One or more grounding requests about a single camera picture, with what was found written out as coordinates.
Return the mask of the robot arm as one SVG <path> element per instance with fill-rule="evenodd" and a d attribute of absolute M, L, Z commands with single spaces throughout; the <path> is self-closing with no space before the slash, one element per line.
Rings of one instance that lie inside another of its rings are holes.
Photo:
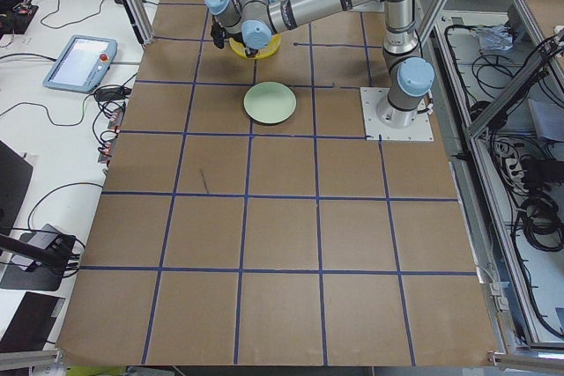
<path fill-rule="evenodd" d="M 413 124 L 419 103 L 434 83 L 434 69 L 418 52 L 415 0 L 204 0 L 213 16 L 211 36 L 218 48 L 227 39 L 239 42 L 247 55 L 266 48 L 274 35 L 370 2 L 383 5 L 383 57 L 391 87 L 379 100 L 376 115 L 389 128 Z"/>

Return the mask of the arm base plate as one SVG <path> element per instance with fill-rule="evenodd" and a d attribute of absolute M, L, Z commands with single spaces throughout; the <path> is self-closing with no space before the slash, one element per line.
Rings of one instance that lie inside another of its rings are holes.
<path fill-rule="evenodd" d="M 379 3 L 376 1 L 359 4 L 352 8 L 353 11 L 357 11 L 357 12 L 377 12 L 377 13 L 383 13 L 384 9 L 385 9 L 385 3 Z"/>
<path fill-rule="evenodd" d="M 360 88 L 365 138 L 370 141 L 433 142 L 425 99 L 412 111 L 398 111 L 389 104 L 388 91 L 384 87 Z"/>

